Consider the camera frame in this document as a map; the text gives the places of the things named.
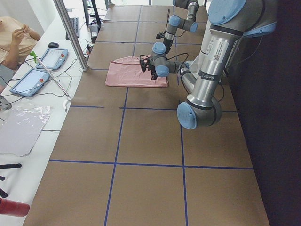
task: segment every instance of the black wall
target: black wall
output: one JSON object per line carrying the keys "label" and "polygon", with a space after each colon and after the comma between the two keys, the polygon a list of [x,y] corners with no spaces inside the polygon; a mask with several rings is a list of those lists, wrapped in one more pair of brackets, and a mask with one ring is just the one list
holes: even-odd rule
{"label": "black wall", "polygon": [[[250,56],[260,38],[244,40]],[[271,226],[301,226],[301,3],[279,1],[278,24],[229,81]]]}

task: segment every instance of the tablet screen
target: tablet screen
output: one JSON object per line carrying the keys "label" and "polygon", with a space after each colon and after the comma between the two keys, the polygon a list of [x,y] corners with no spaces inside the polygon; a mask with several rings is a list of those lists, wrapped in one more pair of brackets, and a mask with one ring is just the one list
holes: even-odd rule
{"label": "tablet screen", "polygon": [[49,49],[46,55],[42,59],[43,64],[47,68],[55,67],[62,53],[63,53],[62,49]]}
{"label": "tablet screen", "polygon": [[46,72],[41,72],[38,70],[32,70],[24,77],[16,87],[14,87],[14,91],[17,93],[29,94],[32,90],[37,86],[39,79],[41,79]]}

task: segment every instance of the black tripod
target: black tripod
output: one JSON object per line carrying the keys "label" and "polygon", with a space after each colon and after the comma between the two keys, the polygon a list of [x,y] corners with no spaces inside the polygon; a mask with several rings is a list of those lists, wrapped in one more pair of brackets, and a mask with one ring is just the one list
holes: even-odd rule
{"label": "black tripod", "polygon": [[[0,165],[0,169],[11,169],[11,168],[21,168],[21,167],[22,167],[22,165],[20,163]],[[5,180],[5,177],[0,176],[0,180],[2,180],[2,181]],[[0,188],[0,196],[2,198],[6,198],[8,196],[8,194]]]}

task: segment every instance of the keyboard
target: keyboard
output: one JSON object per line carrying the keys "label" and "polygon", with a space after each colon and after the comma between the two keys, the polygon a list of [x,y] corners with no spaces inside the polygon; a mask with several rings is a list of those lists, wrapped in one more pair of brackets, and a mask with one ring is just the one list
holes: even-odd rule
{"label": "keyboard", "polygon": [[79,18],[78,17],[70,18],[70,22],[76,33],[76,36],[79,38]]}

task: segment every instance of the hand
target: hand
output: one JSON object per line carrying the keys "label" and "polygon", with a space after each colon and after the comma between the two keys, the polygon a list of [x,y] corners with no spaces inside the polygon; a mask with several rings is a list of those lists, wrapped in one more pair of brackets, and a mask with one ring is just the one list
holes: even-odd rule
{"label": "hand", "polygon": [[17,29],[13,31],[13,39],[11,41],[12,44],[19,45],[22,42],[25,34],[21,29]]}
{"label": "hand", "polygon": [[30,28],[29,28],[28,25],[24,24],[24,25],[22,26],[21,30],[23,30],[25,33],[28,33],[29,30],[30,30]]}

